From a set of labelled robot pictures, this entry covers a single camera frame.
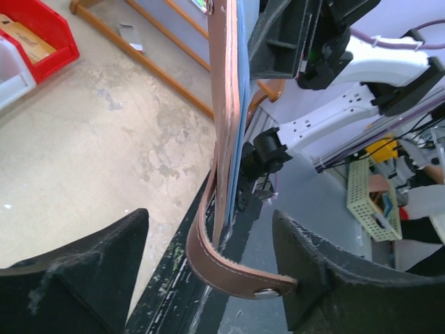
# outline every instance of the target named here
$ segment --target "cardboard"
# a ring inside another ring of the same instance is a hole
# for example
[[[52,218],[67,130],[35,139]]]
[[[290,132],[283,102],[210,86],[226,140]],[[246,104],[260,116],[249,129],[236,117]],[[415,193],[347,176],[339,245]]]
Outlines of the cardboard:
[[[0,14],[0,29],[20,43],[32,64],[56,52],[56,49],[46,43],[42,38],[38,37],[19,22],[13,22],[3,14]]]

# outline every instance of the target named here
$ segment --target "strap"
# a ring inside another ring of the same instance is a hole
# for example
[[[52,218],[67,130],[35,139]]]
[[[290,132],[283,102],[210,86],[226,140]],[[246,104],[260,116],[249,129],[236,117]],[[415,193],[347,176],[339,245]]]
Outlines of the strap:
[[[282,296],[297,287],[297,281],[247,268],[218,253],[225,220],[229,167],[240,122],[236,0],[213,0],[209,16],[211,89],[216,124],[216,145],[206,189],[197,216],[188,233],[186,254],[195,274],[207,285],[231,296],[264,299]],[[206,230],[205,212],[216,194],[213,245]]]

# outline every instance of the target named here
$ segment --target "brown leather cover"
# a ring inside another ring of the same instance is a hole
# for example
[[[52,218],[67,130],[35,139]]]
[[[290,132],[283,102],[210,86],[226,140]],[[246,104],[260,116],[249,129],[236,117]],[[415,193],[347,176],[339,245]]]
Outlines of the brown leather cover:
[[[238,91],[238,40],[236,0],[213,0],[209,16],[211,91],[216,125],[213,163],[204,195],[188,233],[186,254],[195,274],[207,285],[231,296],[257,299],[256,293],[272,289],[285,295],[297,287],[293,278],[247,268],[218,253],[225,219],[229,167],[240,124]],[[216,194],[213,244],[207,237],[205,212]]]

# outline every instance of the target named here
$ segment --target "white container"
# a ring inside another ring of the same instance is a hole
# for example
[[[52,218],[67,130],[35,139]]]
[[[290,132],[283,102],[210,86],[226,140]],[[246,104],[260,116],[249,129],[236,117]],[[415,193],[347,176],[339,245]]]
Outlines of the white container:
[[[14,44],[0,36],[0,110],[36,86]]]

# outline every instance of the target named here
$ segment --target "red plastic box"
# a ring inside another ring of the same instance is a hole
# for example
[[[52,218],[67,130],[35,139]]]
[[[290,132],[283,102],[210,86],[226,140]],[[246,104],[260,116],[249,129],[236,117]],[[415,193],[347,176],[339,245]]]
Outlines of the red plastic box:
[[[66,20],[39,0],[0,0],[0,13],[21,23],[57,50],[31,64],[18,41],[0,29],[0,35],[16,46],[37,84],[79,58]]]

